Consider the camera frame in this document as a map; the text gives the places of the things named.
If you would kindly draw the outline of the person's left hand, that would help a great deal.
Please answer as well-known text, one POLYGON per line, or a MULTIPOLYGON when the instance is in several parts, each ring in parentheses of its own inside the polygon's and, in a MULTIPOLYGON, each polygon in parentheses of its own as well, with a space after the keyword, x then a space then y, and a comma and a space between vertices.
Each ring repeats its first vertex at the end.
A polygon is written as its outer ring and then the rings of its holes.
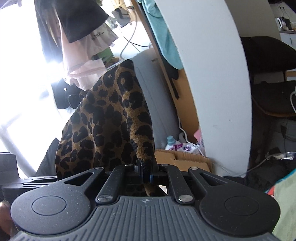
POLYGON ((18 232, 11 217, 11 206, 7 201, 1 201, 1 231, 3 231, 9 238, 15 236, 18 232))

